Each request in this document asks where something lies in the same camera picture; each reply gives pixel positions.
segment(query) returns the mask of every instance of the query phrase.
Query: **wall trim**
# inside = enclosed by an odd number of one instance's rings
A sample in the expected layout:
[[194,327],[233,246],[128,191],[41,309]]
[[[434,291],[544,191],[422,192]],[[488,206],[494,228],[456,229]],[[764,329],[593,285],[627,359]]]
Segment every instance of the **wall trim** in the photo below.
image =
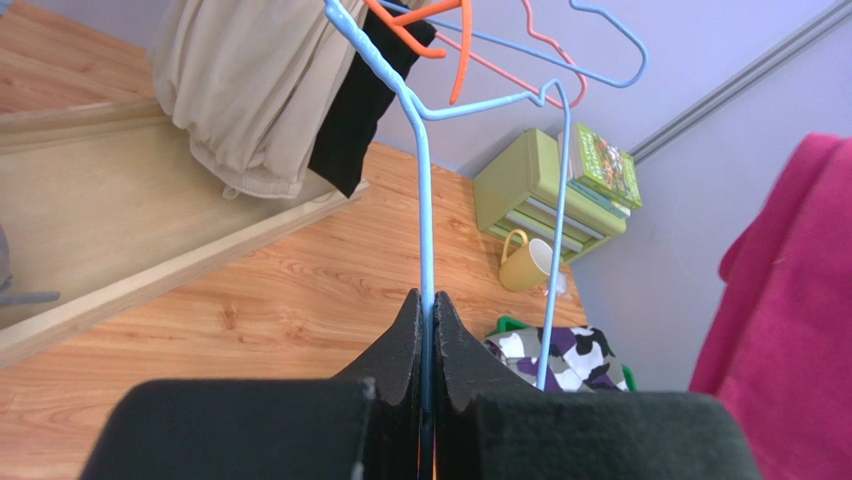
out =
[[840,0],[728,79],[632,150],[636,164],[683,135],[704,118],[745,92],[782,65],[852,18],[852,0]]

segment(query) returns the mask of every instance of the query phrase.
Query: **yellow mug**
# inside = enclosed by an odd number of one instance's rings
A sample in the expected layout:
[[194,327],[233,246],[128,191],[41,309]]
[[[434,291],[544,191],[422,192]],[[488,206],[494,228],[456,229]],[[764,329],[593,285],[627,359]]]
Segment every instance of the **yellow mug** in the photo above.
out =
[[[521,247],[508,256],[512,236],[521,237]],[[503,258],[500,260],[500,283],[507,290],[517,292],[543,283],[550,276],[553,263],[553,249],[544,240],[533,238],[530,241],[523,230],[512,230],[506,235],[503,244]]]

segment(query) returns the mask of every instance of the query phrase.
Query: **wooden plank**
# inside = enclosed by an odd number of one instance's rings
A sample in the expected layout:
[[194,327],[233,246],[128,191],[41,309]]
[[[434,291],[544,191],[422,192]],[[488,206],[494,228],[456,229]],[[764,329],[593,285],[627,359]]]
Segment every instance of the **wooden plank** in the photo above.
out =
[[0,155],[170,122],[156,99],[0,115]]
[[156,267],[113,283],[0,331],[0,368],[88,330],[116,314],[148,302],[180,285],[221,268],[300,228],[321,220],[360,198],[361,181],[353,196],[340,192],[279,213]]
[[346,199],[309,173],[295,199],[225,200],[153,100],[7,115],[0,132],[10,293],[62,293],[0,309],[0,366],[324,218],[366,187]]

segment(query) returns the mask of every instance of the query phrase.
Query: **pink blanket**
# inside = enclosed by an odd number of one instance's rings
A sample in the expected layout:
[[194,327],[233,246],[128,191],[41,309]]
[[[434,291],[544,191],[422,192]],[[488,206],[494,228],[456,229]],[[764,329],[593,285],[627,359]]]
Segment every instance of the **pink blanket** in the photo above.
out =
[[719,274],[690,390],[728,408],[767,479],[852,478],[852,140],[805,138]]

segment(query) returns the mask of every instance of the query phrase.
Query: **camouflage fabric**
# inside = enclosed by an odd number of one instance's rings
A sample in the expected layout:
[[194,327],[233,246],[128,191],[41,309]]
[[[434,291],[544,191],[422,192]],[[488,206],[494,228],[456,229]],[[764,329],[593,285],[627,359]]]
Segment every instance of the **camouflage fabric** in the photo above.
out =
[[[541,335],[541,328],[526,328],[489,335],[483,344],[509,369],[535,385]],[[627,382],[603,332],[592,327],[554,327],[544,387],[545,391],[626,392]]]

